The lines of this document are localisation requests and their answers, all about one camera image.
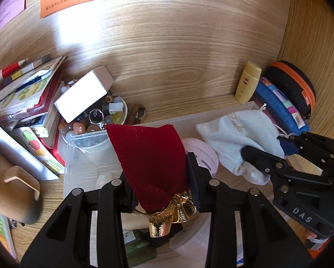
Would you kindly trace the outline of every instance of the mug handle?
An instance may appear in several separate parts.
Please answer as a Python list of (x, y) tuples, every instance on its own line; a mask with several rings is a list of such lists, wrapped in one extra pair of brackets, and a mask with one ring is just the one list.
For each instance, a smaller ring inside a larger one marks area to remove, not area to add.
[(31, 176), (20, 166), (13, 166), (5, 171), (4, 182), (8, 183), (14, 179), (20, 180), (25, 185), (29, 186), (32, 190), (34, 190), (34, 199), (39, 200), (40, 185), (33, 176)]

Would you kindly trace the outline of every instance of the small cardboard box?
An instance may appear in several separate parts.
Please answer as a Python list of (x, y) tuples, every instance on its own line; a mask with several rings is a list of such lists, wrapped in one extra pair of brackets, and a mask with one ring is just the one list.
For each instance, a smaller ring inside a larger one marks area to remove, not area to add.
[(114, 79), (105, 66), (89, 71), (54, 103), (67, 123), (70, 123), (93, 103), (107, 94)]

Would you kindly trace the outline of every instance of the brown mug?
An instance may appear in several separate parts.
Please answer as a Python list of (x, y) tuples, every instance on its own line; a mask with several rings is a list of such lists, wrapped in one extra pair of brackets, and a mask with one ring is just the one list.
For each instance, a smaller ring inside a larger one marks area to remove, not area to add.
[(40, 210), (39, 182), (20, 166), (12, 166), (0, 154), (0, 214), (33, 224)]

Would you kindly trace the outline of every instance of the white drawstring pouch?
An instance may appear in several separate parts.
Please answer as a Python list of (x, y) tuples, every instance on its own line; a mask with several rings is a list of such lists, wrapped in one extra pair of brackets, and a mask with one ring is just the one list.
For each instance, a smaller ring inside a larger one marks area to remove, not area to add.
[(245, 110), (231, 113), (208, 123), (196, 125), (198, 133), (218, 154), (219, 162), (247, 181), (265, 185), (270, 180), (241, 157), (244, 146), (252, 146), (275, 156), (285, 154), (277, 139), (278, 130), (262, 111)]

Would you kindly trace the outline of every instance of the silver ring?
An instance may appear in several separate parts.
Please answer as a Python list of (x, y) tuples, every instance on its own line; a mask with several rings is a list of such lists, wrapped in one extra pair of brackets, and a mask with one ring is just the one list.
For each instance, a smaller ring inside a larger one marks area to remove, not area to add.
[[(91, 120), (91, 113), (92, 113), (93, 111), (99, 111), (99, 112), (101, 113), (101, 115), (102, 115), (102, 121), (101, 121), (101, 122), (94, 123), (94, 122)], [(93, 109), (93, 110), (91, 110), (91, 111), (89, 112), (89, 121), (90, 121), (90, 123), (93, 124), (93, 125), (97, 125), (101, 130), (103, 130), (103, 129), (105, 128), (105, 126), (106, 126), (106, 123), (105, 123), (104, 119), (105, 119), (105, 115), (104, 115), (104, 113), (103, 113), (100, 109)]]

